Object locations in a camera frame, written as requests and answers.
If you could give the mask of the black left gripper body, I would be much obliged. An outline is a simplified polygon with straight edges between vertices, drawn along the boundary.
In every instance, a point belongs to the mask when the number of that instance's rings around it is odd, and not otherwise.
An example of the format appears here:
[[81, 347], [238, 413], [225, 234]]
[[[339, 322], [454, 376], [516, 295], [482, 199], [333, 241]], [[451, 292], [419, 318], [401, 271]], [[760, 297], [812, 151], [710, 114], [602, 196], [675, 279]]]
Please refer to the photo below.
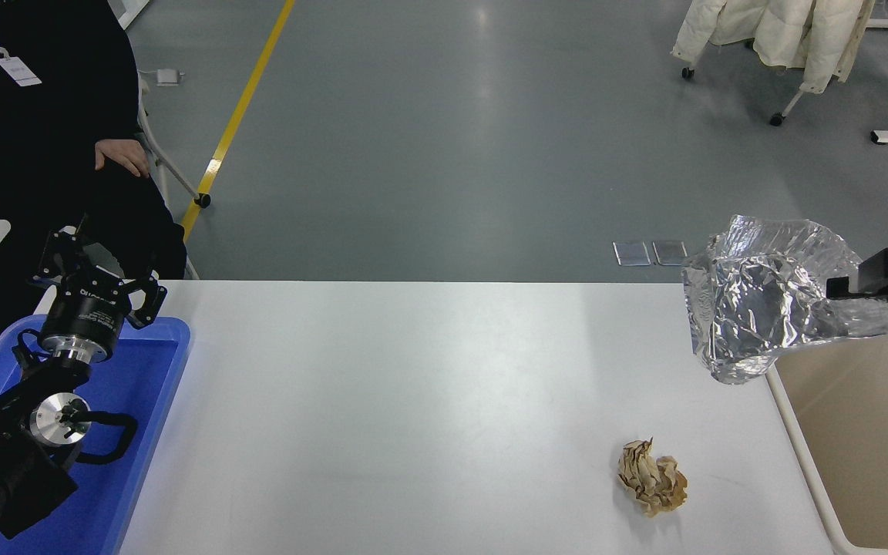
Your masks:
[[52, 356], [113, 356], [130, 300], [116, 289], [112, 293], [102, 298], [84, 288], [59, 292], [40, 329], [40, 348]]

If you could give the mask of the person's left hand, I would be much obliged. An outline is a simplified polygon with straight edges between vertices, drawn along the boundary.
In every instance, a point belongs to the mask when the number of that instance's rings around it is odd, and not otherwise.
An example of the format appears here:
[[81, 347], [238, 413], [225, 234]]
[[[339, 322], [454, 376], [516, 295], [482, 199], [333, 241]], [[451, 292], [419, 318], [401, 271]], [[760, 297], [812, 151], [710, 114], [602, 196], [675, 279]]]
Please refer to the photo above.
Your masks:
[[150, 176], [150, 162], [141, 143], [126, 138], [106, 138], [94, 145], [95, 171], [102, 171], [106, 162], [113, 162], [136, 178]]

